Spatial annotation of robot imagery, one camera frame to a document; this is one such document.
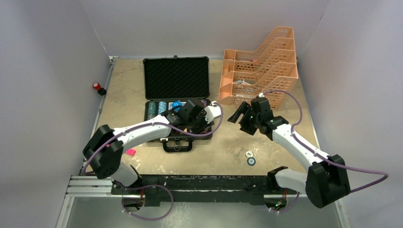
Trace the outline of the blue round button chip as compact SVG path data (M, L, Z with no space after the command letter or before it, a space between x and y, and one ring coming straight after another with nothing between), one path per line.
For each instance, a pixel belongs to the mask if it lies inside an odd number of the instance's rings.
M174 111L178 111L184 104L186 103L180 101L174 101L171 105L171 109L173 109Z

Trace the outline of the blue playing card deck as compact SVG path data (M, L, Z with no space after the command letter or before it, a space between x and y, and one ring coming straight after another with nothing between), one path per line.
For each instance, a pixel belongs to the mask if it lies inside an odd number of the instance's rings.
M175 101L175 102L172 102L171 103L171 106L170 106L170 110L179 110L180 109L180 107L182 106L182 103L181 102L179 102L179 101Z

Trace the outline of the white poker chip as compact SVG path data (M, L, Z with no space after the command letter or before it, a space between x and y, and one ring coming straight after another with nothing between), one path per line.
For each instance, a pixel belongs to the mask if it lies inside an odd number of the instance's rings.
M252 151L248 150L248 151L245 152L245 156L247 158L252 158L254 156L254 153Z

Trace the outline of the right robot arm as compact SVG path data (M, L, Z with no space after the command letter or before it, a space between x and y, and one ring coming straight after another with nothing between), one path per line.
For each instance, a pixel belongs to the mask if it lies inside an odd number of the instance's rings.
M306 194L317 208L323 208L351 193L344 159L330 156L298 134L282 116L275 116L266 98L242 102L228 122L239 123L240 130L254 135L256 131L286 149L306 170L305 173L280 167L268 172L267 188L272 193L291 189Z

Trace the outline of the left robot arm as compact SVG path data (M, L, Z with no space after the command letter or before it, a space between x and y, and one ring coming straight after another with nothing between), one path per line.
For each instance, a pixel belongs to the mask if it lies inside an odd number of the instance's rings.
M142 123L115 129L102 125L83 149L87 160L83 174L88 175L87 167L91 167L98 179L113 178L122 183L129 194L137 194L142 182L135 169L122 162L124 152L145 142L166 138L172 130L187 129L186 134L190 136L206 136L214 118L220 114L218 106L205 106L202 101L191 99Z

